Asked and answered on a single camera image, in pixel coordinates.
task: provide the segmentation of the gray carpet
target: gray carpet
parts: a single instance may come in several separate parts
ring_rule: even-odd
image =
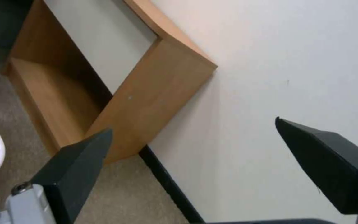
[[[0,69],[7,52],[0,49]],[[0,75],[0,134],[6,158],[0,169],[0,207],[11,188],[29,180],[49,159],[9,80]],[[77,224],[187,223],[139,156],[105,166]]]

